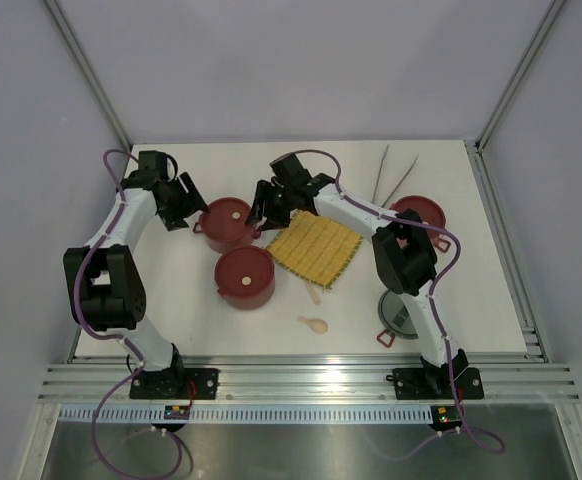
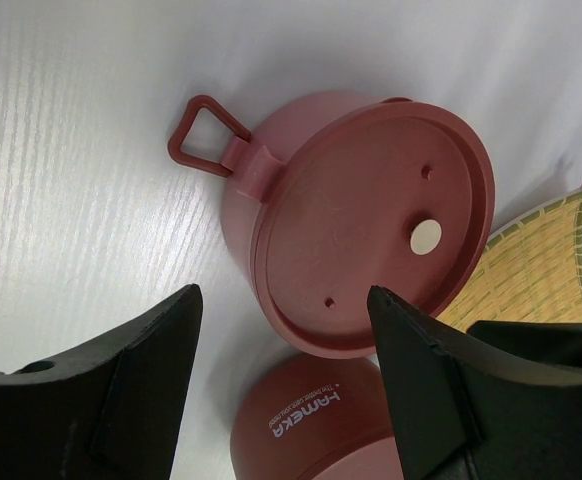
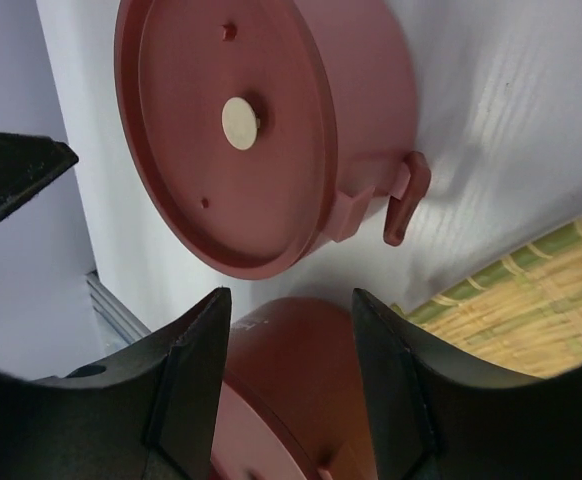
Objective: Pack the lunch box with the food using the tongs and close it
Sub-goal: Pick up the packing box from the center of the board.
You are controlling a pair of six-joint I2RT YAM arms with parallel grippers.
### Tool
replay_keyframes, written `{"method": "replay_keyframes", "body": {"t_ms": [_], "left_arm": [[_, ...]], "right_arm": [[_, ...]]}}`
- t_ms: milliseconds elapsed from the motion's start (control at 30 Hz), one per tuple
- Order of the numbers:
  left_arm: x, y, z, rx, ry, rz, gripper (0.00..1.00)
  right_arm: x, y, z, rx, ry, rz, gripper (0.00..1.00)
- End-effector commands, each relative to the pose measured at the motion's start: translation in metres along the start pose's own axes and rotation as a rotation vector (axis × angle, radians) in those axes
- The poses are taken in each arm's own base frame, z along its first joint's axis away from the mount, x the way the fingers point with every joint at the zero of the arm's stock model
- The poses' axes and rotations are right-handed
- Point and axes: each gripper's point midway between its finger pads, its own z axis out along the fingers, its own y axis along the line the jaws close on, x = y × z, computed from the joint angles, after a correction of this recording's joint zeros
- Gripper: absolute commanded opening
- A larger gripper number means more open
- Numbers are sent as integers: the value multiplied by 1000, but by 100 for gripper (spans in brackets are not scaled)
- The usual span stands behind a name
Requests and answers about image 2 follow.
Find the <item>red lid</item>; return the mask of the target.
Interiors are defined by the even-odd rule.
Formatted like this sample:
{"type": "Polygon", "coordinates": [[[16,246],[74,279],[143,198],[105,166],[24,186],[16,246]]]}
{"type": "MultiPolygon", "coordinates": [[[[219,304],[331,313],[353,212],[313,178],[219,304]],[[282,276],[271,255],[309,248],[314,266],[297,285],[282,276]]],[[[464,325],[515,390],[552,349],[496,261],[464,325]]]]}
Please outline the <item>red lid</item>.
{"type": "Polygon", "coordinates": [[[494,201],[486,148],[460,117],[413,101],[357,109],[295,153],[259,216],[260,306],[303,352],[370,355],[369,289],[440,313],[477,265],[494,201]]]}

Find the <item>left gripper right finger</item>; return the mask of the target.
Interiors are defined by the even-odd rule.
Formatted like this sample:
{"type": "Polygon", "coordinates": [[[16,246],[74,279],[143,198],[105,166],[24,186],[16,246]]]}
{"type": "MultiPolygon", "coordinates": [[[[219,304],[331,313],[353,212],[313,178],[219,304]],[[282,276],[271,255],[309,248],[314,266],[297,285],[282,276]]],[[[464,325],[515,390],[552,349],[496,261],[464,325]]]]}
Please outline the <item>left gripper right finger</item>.
{"type": "Polygon", "coordinates": [[[405,478],[582,479],[582,323],[461,332],[379,286],[367,308],[405,478]]]}

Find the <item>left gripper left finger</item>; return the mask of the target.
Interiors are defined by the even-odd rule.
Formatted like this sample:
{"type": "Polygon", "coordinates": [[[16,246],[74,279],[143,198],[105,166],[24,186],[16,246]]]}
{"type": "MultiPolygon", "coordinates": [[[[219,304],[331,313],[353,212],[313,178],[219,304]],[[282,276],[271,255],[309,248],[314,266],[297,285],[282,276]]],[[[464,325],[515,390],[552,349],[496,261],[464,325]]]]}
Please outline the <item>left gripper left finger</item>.
{"type": "Polygon", "coordinates": [[[167,479],[203,299],[186,285],[144,314],[0,372],[0,479],[167,479]]]}

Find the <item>red steel bowl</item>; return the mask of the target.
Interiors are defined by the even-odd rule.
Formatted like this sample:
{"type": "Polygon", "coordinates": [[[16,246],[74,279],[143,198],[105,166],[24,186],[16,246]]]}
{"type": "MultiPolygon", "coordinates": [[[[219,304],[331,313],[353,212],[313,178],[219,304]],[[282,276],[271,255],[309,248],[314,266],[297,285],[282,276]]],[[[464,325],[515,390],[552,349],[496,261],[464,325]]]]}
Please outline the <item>red steel bowl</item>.
{"type": "Polygon", "coordinates": [[[230,436],[238,479],[400,479],[379,368],[308,354],[270,370],[246,395],[230,436]]]}
{"type": "Polygon", "coordinates": [[[258,219],[291,158],[332,122],[384,101],[413,100],[354,91],[318,92],[290,101],[255,129],[245,127],[210,96],[198,95],[188,102],[168,141],[168,153],[180,165],[225,179],[220,213],[223,236],[257,301],[252,252],[258,219]]]}

